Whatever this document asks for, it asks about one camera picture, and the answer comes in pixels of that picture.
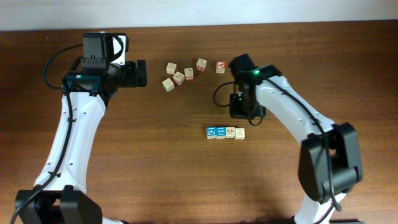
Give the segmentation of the wooden block blue D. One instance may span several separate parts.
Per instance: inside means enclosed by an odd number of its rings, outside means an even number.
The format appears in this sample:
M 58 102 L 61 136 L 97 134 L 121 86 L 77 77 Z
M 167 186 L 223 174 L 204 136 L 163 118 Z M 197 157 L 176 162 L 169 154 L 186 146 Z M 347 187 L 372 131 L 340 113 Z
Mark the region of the wooden block blue D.
M 206 129 L 206 136 L 208 139 L 216 139 L 216 128 L 215 127 L 207 127 Z

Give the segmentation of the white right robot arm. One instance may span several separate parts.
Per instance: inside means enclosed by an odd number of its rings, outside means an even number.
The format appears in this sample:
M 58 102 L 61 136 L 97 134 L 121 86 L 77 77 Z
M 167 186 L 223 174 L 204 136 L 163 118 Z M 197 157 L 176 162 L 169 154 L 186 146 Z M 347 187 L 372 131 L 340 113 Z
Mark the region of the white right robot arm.
M 242 109 L 268 109 L 300 144 L 298 179 L 305 192 L 294 223 L 329 223 L 341 200 L 363 179 L 359 137 L 308 104 L 273 65 L 229 65 Z

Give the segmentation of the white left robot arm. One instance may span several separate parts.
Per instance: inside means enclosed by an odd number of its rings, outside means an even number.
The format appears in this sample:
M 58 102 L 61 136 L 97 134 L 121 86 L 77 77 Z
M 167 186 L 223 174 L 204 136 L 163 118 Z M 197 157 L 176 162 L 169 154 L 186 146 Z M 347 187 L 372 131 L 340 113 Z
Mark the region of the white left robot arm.
M 62 113 L 50 154 L 33 189 L 18 191 L 12 223 L 113 222 L 86 194 L 88 162 L 109 100 L 119 87 L 147 85 L 146 62 L 72 70 L 62 82 Z

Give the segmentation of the wooden block blue side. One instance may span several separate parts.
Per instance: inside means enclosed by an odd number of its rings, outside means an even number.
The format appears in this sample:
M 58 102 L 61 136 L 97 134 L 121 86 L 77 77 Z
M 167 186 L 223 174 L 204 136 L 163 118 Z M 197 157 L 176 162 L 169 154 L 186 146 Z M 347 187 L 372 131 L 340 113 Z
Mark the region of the wooden block blue side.
M 226 128 L 225 127 L 216 127 L 216 138 L 217 139 L 225 139 L 226 138 Z

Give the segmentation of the wooden block letter I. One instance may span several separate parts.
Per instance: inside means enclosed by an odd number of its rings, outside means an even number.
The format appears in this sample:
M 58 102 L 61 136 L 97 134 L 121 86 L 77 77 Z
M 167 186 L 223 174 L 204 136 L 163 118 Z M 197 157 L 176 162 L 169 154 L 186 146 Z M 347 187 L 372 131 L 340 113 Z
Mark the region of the wooden block letter I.
M 225 133 L 227 139 L 234 139 L 236 136 L 235 127 L 225 127 Z

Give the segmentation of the wooden block letter K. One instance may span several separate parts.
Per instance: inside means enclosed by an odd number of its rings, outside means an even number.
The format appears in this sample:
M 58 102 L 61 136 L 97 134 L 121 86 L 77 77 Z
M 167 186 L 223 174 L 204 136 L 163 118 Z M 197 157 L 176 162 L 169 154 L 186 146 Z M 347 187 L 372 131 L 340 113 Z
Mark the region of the wooden block letter K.
M 244 139 L 246 137 L 244 128 L 236 128 L 235 129 L 235 139 Z

